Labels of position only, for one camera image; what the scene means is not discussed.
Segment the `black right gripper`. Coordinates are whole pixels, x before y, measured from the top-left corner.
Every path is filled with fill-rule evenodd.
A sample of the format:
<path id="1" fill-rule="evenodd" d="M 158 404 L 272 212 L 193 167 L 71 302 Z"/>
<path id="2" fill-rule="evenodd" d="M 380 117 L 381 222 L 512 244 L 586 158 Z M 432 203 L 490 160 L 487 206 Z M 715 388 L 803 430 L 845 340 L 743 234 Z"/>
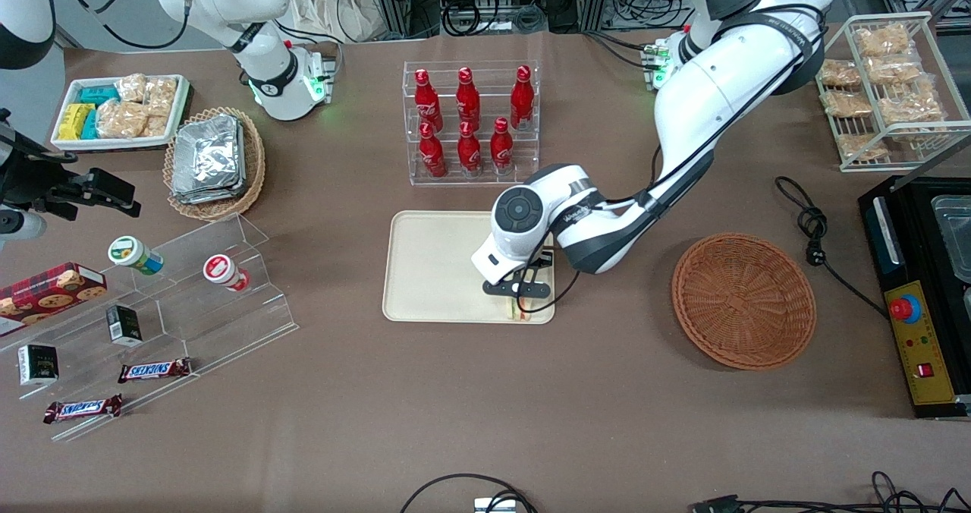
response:
<path id="1" fill-rule="evenodd" d="M 77 204 L 106 206 L 131 218 L 141 216 L 135 186 L 103 170 L 84 175 L 66 170 L 77 162 L 73 153 L 51 153 L 10 125 L 11 112 L 1 111 L 2 202 L 22 211 L 49 212 L 65 220 L 77 218 Z"/>

